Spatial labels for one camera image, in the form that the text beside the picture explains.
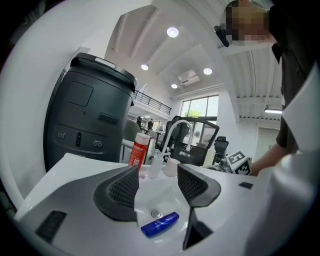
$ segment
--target blue toothpaste tube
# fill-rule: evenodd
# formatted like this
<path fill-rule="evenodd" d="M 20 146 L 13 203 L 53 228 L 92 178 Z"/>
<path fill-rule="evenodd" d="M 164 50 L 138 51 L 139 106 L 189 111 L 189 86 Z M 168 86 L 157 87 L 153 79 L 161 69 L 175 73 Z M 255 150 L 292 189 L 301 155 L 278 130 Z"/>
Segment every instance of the blue toothpaste tube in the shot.
<path fill-rule="evenodd" d="M 142 226 L 141 231 L 148 238 L 150 238 L 171 227 L 178 219 L 179 219 L 179 214 L 176 212 L 173 212 L 147 225 Z"/>

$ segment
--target dark shirt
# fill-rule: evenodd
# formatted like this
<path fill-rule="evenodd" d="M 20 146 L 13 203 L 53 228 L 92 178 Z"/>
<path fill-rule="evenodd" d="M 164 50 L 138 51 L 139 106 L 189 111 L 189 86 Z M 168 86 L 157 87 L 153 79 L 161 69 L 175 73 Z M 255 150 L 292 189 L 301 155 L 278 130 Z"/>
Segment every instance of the dark shirt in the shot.
<path fill-rule="evenodd" d="M 148 122 L 148 129 L 151 130 L 153 126 L 154 126 L 154 122 L 149 121 Z"/>
<path fill-rule="evenodd" d="M 282 93 L 285 101 L 283 109 L 286 108 L 303 86 L 308 74 L 315 62 L 315 52 L 309 45 L 308 38 L 304 35 L 303 25 L 295 20 L 295 13 L 288 9 L 289 5 L 278 4 L 269 11 L 269 31 L 276 39 L 272 51 L 278 63 L 282 58 Z M 288 127 L 286 121 L 281 118 L 280 131 L 276 142 L 289 153 L 298 149 L 296 140 Z"/>

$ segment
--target person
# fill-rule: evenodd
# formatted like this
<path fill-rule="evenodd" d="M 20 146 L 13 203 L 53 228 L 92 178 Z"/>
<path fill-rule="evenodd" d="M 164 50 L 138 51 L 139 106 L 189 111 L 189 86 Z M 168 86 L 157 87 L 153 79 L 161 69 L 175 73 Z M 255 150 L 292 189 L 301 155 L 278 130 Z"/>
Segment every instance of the person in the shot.
<path fill-rule="evenodd" d="M 152 122 L 153 120 L 151 119 L 149 122 L 148 122 L 148 130 L 152 130 L 152 127 L 154 126 L 154 122 Z"/>
<path fill-rule="evenodd" d="M 315 15 L 306 3 L 292 3 L 285 0 L 273 0 L 270 10 L 264 9 L 251 0 L 230 2 L 224 11 L 221 31 L 228 41 L 256 41 L 273 43 L 272 51 L 278 63 L 282 58 L 283 109 L 296 96 L 311 71 L 316 54 L 316 43 L 312 43 L 312 26 Z M 308 13 L 310 19 L 304 20 L 301 14 Z M 280 131 L 276 144 L 258 161 L 251 165 L 253 175 L 260 170 L 276 165 L 290 153 L 298 150 L 295 138 L 281 118 Z"/>
<path fill-rule="evenodd" d="M 141 116 L 138 116 L 138 120 L 136 121 L 136 124 L 139 126 L 141 129 Z"/>

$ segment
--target black chair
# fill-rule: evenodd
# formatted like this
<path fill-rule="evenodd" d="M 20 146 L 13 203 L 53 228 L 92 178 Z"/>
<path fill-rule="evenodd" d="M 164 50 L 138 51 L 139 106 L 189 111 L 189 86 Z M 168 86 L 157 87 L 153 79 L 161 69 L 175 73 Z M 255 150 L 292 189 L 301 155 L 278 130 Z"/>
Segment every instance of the black chair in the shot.
<path fill-rule="evenodd" d="M 162 150 L 164 149 L 166 140 L 167 140 L 167 135 L 169 133 L 169 130 L 171 129 L 172 125 L 177 122 L 178 120 L 180 120 L 182 117 L 180 116 L 175 116 L 171 121 L 166 123 L 165 126 L 165 134 L 163 136 L 162 141 L 159 141 L 159 135 L 156 136 L 156 140 L 155 140 L 155 148 L 157 150 L 160 150 L 162 152 Z M 185 124 L 185 123 L 181 123 L 178 124 L 176 128 L 174 128 L 174 130 L 171 133 L 170 136 L 170 140 L 168 142 L 168 147 L 171 148 L 173 145 L 173 142 L 177 140 L 177 138 L 180 135 L 180 138 L 183 136 L 185 137 L 186 134 L 189 132 L 189 127 Z"/>
<path fill-rule="evenodd" d="M 226 141 L 226 137 L 219 136 L 216 138 L 214 143 L 215 155 L 213 158 L 212 165 L 215 163 L 220 163 L 220 160 L 225 158 L 226 149 L 229 145 L 229 141 Z"/>
<path fill-rule="evenodd" d="M 174 142 L 170 156 L 182 164 L 203 166 L 208 149 L 211 148 L 217 136 L 219 126 L 200 117 L 183 117 L 181 120 L 186 120 L 193 125 L 191 149 L 186 150 L 190 133 L 188 132 L 187 135 L 180 133 Z"/>

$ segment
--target sink drain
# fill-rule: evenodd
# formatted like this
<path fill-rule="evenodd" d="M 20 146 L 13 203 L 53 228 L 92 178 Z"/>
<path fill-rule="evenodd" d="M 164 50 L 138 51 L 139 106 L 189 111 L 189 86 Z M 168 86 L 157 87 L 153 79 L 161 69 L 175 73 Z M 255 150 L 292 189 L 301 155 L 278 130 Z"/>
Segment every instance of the sink drain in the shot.
<path fill-rule="evenodd" d="M 151 212 L 151 216 L 154 218 L 154 219 L 160 219 L 164 216 L 164 214 L 161 212 L 161 211 L 158 211 L 158 210 L 153 210 Z"/>

